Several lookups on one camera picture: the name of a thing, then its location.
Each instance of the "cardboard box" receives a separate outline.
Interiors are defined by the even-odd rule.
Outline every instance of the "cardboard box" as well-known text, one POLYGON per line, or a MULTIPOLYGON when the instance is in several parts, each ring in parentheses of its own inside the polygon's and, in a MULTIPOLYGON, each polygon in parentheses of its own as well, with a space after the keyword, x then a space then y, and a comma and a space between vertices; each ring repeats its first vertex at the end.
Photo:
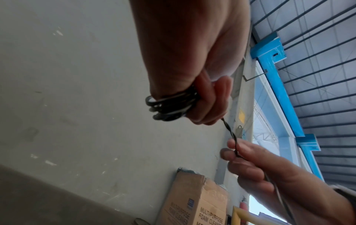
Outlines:
POLYGON ((178 171, 156 225, 225 225, 228 192, 203 175, 178 171))

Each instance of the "yellow pole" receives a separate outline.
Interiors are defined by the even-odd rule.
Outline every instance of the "yellow pole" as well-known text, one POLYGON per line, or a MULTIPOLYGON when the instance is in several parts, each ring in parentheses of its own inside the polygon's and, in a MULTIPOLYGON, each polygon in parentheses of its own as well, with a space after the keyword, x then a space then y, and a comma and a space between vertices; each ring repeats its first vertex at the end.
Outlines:
POLYGON ((233 215, 231 217, 231 225, 240 225, 241 219, 253 223, 254 225, 278 225, 275 222, 259 218, 255 214, 234 206, 233 215))

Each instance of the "concrete wall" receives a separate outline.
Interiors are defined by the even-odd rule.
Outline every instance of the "concrete wall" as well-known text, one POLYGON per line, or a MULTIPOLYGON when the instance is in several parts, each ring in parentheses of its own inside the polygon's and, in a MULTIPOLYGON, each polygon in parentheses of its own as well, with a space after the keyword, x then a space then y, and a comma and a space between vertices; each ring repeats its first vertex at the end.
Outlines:
POLYGON ((214 178, 225 128, 147 95, 128 1, 0 1, 0 164, 152 223, 179 166, 214 178))

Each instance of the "blue beam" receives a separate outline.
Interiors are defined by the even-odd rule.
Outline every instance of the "blue beam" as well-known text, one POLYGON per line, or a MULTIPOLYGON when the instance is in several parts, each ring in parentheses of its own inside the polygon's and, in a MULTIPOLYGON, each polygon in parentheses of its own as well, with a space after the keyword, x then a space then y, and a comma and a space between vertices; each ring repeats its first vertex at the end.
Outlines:
POLYGON ((305 134, 305 137, 296 138, 297 145, 303 151, 305 158, 315 176, 324 181, 323 175, 319 170, 318 164, 315 161, 312 151, 320 151, 318 141, 314 134, 305 134))
POLYGON ((284 115, 296 137, 304 137, 303 128, 301 127, 297 114, 294 111, 292 103, 283 82, 278 75, 275 63, 286 58, 280 38, 274 32, 264 38, 261 42, 251 49, 251 57, 258 59, 263 71, 266 73, 268 82, 283 110, 284 115))

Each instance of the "steel beam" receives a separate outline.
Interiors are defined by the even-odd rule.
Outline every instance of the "steel beam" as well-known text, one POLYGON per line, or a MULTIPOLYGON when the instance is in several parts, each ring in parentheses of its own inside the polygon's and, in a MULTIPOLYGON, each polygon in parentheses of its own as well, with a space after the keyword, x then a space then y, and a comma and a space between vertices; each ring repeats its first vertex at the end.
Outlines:
POLYGON ((320 145, 320 148, 356 148, 356 145, 320 145))
POLYGON ((346 63, 350 63, 350 62, 353 62, 353 61, 356 61, 356 58, 350 59, 350 60, 347 60, 347 61, 344 61, 344 62, 341 62, 341 63, 338 63, 338 64, 335 64, 333 66, 329 66, 327 68, 324 68, 324 69, 321 69, 321 70, 318 70, 318 71, 315 71, 315 72, 312 72, 312 73, 308 73, 306 75, 303 75, 303 76, 300 76, 300 77, 297 77, 297 78, 294 78, 294 79, 291 79, 291 80, 288 80, 288 81, 284 82, 284 84, 287 84, 287 83, 290 83, 292 81, 299 80, 299 79, 302 79, 302 78, 305 78, 305 77, 308 77, 308 76, 311 76, 311 75, 314 75, 314 74, 317 74, 317 73, 320 73, 320 72, 323 72, 323 71, 326 71, 326 70, 330 70, 332 68, 335 68, 335 67, 338 67, 338 66, 342 66, 342 65, 344 65, 346 63))
POLYGON ((356 125, 356 122, 349 123, 334 123, 334 124, 326 124, 326 125, 316 125, 316 126, 307 126, 303 127, 304 129, 312 129, 312 128, 328 128, 333 126, 347 126, 347 125, 356 125))
POLYGON ((290 0, 285 0, 284 2, 282 2, 281 4, 279 4, 276 8, 274 8, 271 12, 267 13, 264 17, 262 17, 259 21, 257 21, 256 23, 254 23, 252 26, 256 26, 257 24, 259 24, 260 22, 262 22, 263 20, 265 20, 267 17, 269 17, 272 13, 274 13, 275 11, 277 11, 280 7, 284 6, 287 2, 289 2, 290 0))
POLYGON ((295 93, 290 94, 289 96, 302 94, 302 93, 305 93, 305 92, 309 92, 309 91, 312 91, 312 90, 317 90, 317 89, 324 88, 324 87, 329 87, 329 86, 332 86, 332 85, 337 85, 337 84, 348 82, 350 80, 355 80, 355 79, 356 79, 356 77, 352 77, 352 78, 345 79, 345 80, 340 80, 340 81, 337 81, 337 82, 334 82, 334 83, 330 83, 330 84, 327 84, 327 85, 321 85, 321 86, 314 87, 314 88, 307 89, 307 90, 303 90, 303 91, 300 91, 300 92, 295 92, 295 93))
POLYGON ((339 180, 339 179, 324 179, 325 182, 326 181, 330 181, 330 182, 335 182, 335 183, 347 183, 347 184, 353 184, 353 185, 356 185, 356 182, 355 181, 343 181, 343 180, 339 180))
POLYGON ((334 111, 334 112, 327 112, 327 113, 312 114, 312 115, 308 115, 308 116, 301 116, 299 118, 300 119, 305 119, 305 118, 316 117, 316 116, 326 116, 326 115, 333 115, 333 114, 346 113, 346 112, 355 112, 355 111, 356 111, 356 109, 346 109, 346 110, 340 110, 340 111, 334 111))
POLYGON ((341 175, 341 176, 356 176, 356 173, 338 173, 338 172, 326 172, 321 171, 322 174, 330 174, 330 175, 341 175))
POLYGON ((350 135, 324 135, 324 136, 316 136, 317 139, 321 138, 356 138, 356 134, 350 135))
POLYGON ((295 65, 295 64, 297 64, 297 63, 300 63, 300 62, 302 62, 302 61, 304 61, 304 60, 313 58, 314 56, 320 55, 320 54, 322 54, 322 53, 324 53, 324 52, 327 52, 327 51, 329 51, 329 50, 331 50, 331 49, 334 49, 334 48, 336 48, 336 47, 339 47, 339 46, 341 46, 341 45, 343 45, 343 44, 349 43, 349 42, 351 42, 351 41, 353 41, 353 40, 356 40, 356 37, 350 38, 350 39, 348 39, 348 40, 346 40, 346 41, 344 41, 344 42, 341 42, 341 43, 339 43, 339 44, 337 44, 337 45, 334 45, 334 46, 332 46, 332 47, 330 47, 330 48, 327 48, 327 49, 325 49, 325 50, 323 50, 323 51, 321 51, 321 52, 315 53, 314 55, 308 56, 308 57, 303 58, 303 59, 301 59, 301 60, 298 60, 298 61, 296 61, 296 62, 294 62, 294 63, 288 64, 288 65, 286 65, 286 66, 284 66, 284 67, 282 67, 282 68, 279 68, 278 70, 283 70, 283 69, 285 69, 285 68, 287 68, 287 67, 290 67, 290 66, 292 66, 292 65, 295 65))
POLYGON ((356 155, 314 155, 314 157, 320 158, 346 158, 346 159, 355 159, 356 155))
POLYGON ((346 98, 346 97, 353 97, 353 96, 356 96, 356 93, 350 94, 350 95, 343 95, 343 96, 333 97, 331 99, 325 99, 325 100, 320 100, 320 101, 316 101, 316 102, 309 102, 309 103, 305 103, 305 104, 301 104, 301 105, 296 105, 296 106, 294 106, 294 108, 313 105, 313 104, 318 104, 318 103, 322 103, 322 102, 329 102, 329 101, 343 99, 343 98, 346 98))
POLYGON ((310 9, 306 10, 305 12, 303 12, 302 14, 300 14, 299 16, 295 17, 294 19, 292 19, 291 21, 289 21, 288 23, 286 23, 285 25, 281 26, 280 28, 278 28, 275 31, 280 31, 283 28, 287 27, 289 24, 293 23, 294 21, 296 21, 297 19, 303 17, 305 14, 311 12, 312 10, 314 10, 316 7, 320 6, 321 4, 323 4, 324 2, 326 2, 328 0, 322 0, 320 2, 318 2, 317 4, 315 4, 313 7, 311 7, 310 9))
POLYGON ((356 165, 347 165, 347 164, 318 163, 318 165, 319 166, 335 166, 335 167, 356 168, 356 165))
MULTIPOLYGON (((325 21, 323 21, 323 22, 321 22, 321 23, 315 25, 314 27, 312 27, 312 28, 308 29, 307 31, 305 31, 305 32, 303 32, 303 33, 301 33, 301 34, 295 36, 294 38, 292 38, 292 39, 290 39, 290 40, 284 42, 282 45, 287 45, 287 44, 291 43, 292 41, 294 41, 294 40, 296 40, 296 39, 298 39, 298 38, 300 38, 300 37, 303 37, 303 36, 306 35, 307 33, 309 33, 309 32, 311 32, 311 31, 315 30, 316 28, 318 28, 318 27, 320 27, 320 26, 322 26, 322 25, 324 25, 324 24, 326 24, 326 23, 328 23, 328 22, 330 22, 330 21, 332 21, 332 20, 334 20, 335 18, 338 18, 339 16, 341 16, 341 15, 343 15, 343 14, 345 14, 345 13, 351 11, 351 10, 353 10, 354 8, 356 8, 356 4, 354 4, 353 6, 351 6, 351 7, 347 8, 347 9, 345 9, 345 10, 342 11, 342 12, 339 12, 338 14, 336 14, 336 15, 330 17, 329 19, 327 19, 327 20, 325 20, 325 21)), ((333 24, 330 25, 330 26, 327 26, 326 28, 322 29, 321 31, 318 31, 318 32, 315 33, 315 34, 310 35, 309 37, 307 37, 307 38, 305 38, 305 39, 303 39, 303 40, 301 40, 301 41, 299 41, 299 42, 297 42, 297 43, 295 43, 295 44, 293 44, 293 45, 291 45, 291 46, 285 48, 284 50, 290 49, 291 47, 293 47, 293 46, 295 46, 295 45, 297 45, 297 44, 299 44, 299 43, 301 43, 301 42, 303 42, 303 41, 305 41, 305 40, 307 40, 307 39, 309 39, 309 38, 311 38, 311 37, 314 37, 315 35, 317 35, 317 34, 323 32, 323 31, 325 31, 325 30, 327 30, 327 29, 329 29, 329 28, 331 28, 331 27, 333 27, 333 26, 335 26, 335 25, 337 25, 337 24, 339 24, 339 23, 341 23, 341 22, 343 22, 343 21, 345 21, 345 20, 347 20, 347 19, 353 17, 354 15, 355 15, 355 13, 353 13, 353 14, 347 16, 346 18, 344 18, 344 19, 342 19, 342 20, 340 20, 340 21, 338 21, 338 22, 333 23, 333 24)))

